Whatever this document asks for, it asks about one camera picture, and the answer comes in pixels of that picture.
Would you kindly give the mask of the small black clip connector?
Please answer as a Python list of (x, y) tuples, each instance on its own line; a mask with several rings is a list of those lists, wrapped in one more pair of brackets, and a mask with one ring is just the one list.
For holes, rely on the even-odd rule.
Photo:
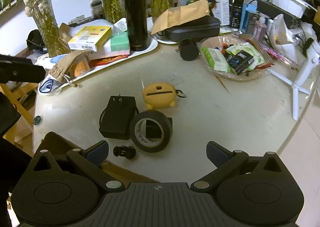
[(124, 157), (131, 160), (136, 156), (136, 149), (133, 146), (115, 146), (113, 154), (115, 157)]

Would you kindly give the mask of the black power adapter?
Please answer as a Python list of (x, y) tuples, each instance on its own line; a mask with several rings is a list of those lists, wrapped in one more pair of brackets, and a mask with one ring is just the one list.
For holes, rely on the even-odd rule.
[(129, 140), (130, 124), (138, 114), (134, 96), (111, 96), (99, 118), (99, 132), (105, 138)]

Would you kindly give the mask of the black tape roll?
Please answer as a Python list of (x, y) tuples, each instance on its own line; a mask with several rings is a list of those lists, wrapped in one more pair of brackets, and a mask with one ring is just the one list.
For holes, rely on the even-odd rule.
[(130, 123), (130, 137), (142, 151), (157, 153), (164, 150), (172, 136), (172, 118), (156, 110), (135, 115)]

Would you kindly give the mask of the white oval tray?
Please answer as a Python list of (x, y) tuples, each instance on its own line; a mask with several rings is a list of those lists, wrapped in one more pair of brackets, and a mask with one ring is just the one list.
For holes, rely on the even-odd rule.
[[(132, 59), (134, 57), (149, 53), (157, 48), (158, 41), (153, 36), (148, 35), (148, 45), (149, 46), (146, 50), (132, 51), (132, 53), (130, 55), (119, 55), (119, 56), (106, 57), (103, 59), (96, 59), (96, 60), (87, 59), (87, 63), (90, 67), (89, 71), (85, 72), (84, 74), (80, 74), (79, 76), (76, 76), (76, 77), (75, 76), (71, 76), (71, 77), (67, 76), (67, 80), (65, 79), (66, 81), (63, 82), (60, 87), (56, 88), (53, 92), (48, 93), (48, 94), (58, 94), (63, 87), (65, 87), (67, 85), (75, 86), (77, 81), (79, 81), (80, 79), (82, 79), (86, 76), (92, 75), (100, 70), (103, 70), (107, 67), (118, 64), (120, 62), (123, 62), (127, 59)], [(44, 82), (45, 80), (48, 80), (48, 79), (54, 79), (54, 78), (51, 75), (47, 75), (47, 77), (42, 82)]]

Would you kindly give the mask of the blue white face mask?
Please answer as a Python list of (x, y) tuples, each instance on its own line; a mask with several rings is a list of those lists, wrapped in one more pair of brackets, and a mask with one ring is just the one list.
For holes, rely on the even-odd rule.
[(61, 85), (62, 83), (59, 81), (56, 81), (54, 79), (48, 79), (40, 84), (39, 92), (42, 94), (48, 94), (53, 92), (56, 88), (60, 87)]

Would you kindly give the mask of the glass vase with bamboo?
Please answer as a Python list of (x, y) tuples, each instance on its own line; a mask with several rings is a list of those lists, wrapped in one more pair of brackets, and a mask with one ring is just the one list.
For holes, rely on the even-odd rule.
[(23, 0), (23, 2), (25, 14), (34, 19), (49, 57), (67, 54), (69, 49), (59, 40), (60, 33), (52, 0)]

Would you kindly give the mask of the yellow white paper box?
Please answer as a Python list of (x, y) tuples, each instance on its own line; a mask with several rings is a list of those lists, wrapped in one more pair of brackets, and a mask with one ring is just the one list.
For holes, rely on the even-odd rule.
[(71, 50), (98, 51), (111, 35), (109, 26), (84, 26), (68, 41), (68, 46)]

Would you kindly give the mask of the black small packet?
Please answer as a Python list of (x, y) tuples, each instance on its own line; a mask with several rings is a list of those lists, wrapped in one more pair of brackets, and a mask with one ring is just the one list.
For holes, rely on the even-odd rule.
[(235, 56), (228, 60), (228, 64), (230, 66), (231, 71), (236, 75), (241, 74), (253, 62), (254, 57), (244, 50), (241, 50)]

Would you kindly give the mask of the clear snack bowl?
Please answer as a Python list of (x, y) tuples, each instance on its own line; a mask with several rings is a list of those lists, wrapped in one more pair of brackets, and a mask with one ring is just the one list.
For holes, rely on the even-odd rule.
[(234, 81), (257, 79), (273, 64), (262, 45), (246, 34), (207, 38), (199, 44), (199, 50), (214, 75)]

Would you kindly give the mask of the green wet wipes pack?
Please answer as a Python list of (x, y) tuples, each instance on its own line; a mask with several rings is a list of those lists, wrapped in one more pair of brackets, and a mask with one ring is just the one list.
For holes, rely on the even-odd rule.
[(209, 66), (215, 71), (229, 73), (231, 71), (228, 62), (219, 49), (202, 47), (201, 53), (205, 56)]

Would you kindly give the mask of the green tissue pack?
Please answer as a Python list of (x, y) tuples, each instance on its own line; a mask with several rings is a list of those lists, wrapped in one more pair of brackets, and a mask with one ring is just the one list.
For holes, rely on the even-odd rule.
[(111, 37), (110, 50), (112, 54), (118, 54), (118, 55), (130, 54), (130, 43), (129, 43), (127, 31)]

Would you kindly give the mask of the black cylindrical plug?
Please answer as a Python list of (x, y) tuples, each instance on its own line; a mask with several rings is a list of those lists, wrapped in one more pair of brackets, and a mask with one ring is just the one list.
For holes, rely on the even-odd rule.
[(184, 61), (194, 61), (199, 56), (199, 49), (195, 41), (191, 39), (183, 39), (178, 44), (180, 57)]

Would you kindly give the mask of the white mini tripod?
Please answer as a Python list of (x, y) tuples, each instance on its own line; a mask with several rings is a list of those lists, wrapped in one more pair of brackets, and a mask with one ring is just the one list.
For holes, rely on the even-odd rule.
[(285, 82), (292, 88), (292, 118), (293, 120), (298, 120), (299, 116), (299, 92), (310, 95), (311, 90), (303, 88), (303, 84), (311, 74), (311, 72), (319, 65), (319, 43), (308, 38), (303, 51), (306, 53), (306, 60), (303, 62), (302, 66), (299, 68), (298, 74), (294, 81), (290, 81), (285, 76), (275, 72), (272, 69), (268, 69), (268, 72), (275, 77), (279, 78), (281, 81)]

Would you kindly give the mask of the black hard case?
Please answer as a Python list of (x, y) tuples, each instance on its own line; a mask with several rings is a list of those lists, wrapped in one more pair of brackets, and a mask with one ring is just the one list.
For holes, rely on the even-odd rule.
[(184, 39), (201, 40), (219, 35), (221, 22), (218, 18), (207, 15), (202, 18), (167, 28), (165, 36), (174, 41), (180, 42)]

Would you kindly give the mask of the black thermos bottle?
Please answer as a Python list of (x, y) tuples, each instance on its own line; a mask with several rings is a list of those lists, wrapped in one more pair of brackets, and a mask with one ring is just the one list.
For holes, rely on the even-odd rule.
[(132, 51), (148, 48), (146, 0), (124, 0), (127, 32)]

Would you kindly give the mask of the brown paper envelope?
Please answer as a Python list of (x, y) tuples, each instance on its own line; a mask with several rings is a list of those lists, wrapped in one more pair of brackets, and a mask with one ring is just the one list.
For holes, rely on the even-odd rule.
[(185, 24), (208, 14), (209, 3), (207, 0), (199, 0), (189, 5), (167, 9), (153, 23), (151, 34)]

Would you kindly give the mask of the white rectangular tub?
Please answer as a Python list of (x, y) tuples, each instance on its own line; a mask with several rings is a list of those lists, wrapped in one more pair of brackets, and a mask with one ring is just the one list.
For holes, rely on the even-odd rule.
[(311, 9), (317, 12), (316, 8), (304, 0), (270, 0), (270, 2), (297, 18), (302, 18), (306, 9)]

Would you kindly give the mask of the beige drawstring pouch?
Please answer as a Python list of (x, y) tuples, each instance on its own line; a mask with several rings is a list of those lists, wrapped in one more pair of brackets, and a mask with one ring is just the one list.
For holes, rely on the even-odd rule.
[(78, 57), (86, 57), (91, 52), (90, 49), (71, 51), (55, 64), (49, 71), (49, 74), (57, 81), (61, 83), (65, 82), (64, 75), (68, 72), (75, 59)]

